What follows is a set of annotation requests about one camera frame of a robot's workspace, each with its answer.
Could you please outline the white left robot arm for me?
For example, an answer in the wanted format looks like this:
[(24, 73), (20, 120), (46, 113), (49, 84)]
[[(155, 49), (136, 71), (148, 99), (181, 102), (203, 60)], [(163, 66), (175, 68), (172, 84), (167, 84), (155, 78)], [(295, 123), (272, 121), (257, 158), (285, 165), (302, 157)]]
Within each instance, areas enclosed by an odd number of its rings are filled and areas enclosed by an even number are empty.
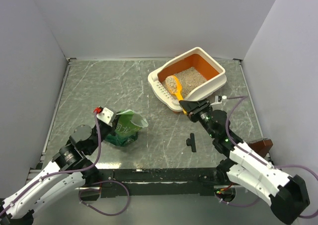
[(97, 183), (96, 162), (88, 159), (93, 152), (101, 153), (101, 142), (114, 129), (101, 121), (91, 128), (78, 126), (65, 146), (29, 183), (0, 203), (2, 225), (33, 223), (34, 215), (71, 190)]

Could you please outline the yellow plastic scoop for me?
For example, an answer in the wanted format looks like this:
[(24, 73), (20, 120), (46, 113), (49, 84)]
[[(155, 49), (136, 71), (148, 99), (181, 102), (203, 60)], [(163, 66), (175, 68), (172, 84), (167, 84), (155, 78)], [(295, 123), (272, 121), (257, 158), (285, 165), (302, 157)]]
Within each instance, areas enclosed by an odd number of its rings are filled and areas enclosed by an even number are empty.
[(166, 86), (171, 95), (174, 95), (178, 101), (183, 100), (182, 85), (179, 82), (178, 78), (174, 75), (170, 75), (165, 79)]

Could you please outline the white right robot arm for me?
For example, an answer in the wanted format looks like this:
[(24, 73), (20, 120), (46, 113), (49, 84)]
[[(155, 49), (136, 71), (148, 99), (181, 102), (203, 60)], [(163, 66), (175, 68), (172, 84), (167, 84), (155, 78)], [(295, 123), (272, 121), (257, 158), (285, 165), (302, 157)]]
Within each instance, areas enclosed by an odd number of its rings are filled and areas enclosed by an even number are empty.
[(310, 205), (307, 186), (298, 175), (275, 168), (259, 156), (230, 129), (230, 117), (223, 110), (213, 110), (209, 100), (181, 100), (191, 122), (199, 122), (213, 139), (217, 151), (226, 156), (221, 161), (217, 179), (222, 184), (238, 184), (268, 204), (272, 213), (290, 225)]

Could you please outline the green litter bag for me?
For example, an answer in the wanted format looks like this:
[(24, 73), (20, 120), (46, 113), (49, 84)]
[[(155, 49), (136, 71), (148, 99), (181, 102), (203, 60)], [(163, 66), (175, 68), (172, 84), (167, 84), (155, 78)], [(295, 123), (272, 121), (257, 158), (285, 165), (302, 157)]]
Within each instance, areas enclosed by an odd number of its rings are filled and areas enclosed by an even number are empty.
[(148, 122), (144, 116), (131, 109), (121, 111), (117, 120), (114, 134), (109, 134), (104, 141), (114, 146), (124, 147), (138, 139), (141, 129), (148, 127)]

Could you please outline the black bag clip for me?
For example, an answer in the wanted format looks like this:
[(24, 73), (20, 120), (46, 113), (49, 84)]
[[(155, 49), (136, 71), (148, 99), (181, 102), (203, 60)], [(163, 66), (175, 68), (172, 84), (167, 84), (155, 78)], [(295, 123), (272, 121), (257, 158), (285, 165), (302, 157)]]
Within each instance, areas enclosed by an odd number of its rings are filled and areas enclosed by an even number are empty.
[(192, 152), (197, 152), (194, 133), (190, 133), (190, 137), (186, 139), (186, 145), (191, 147)]

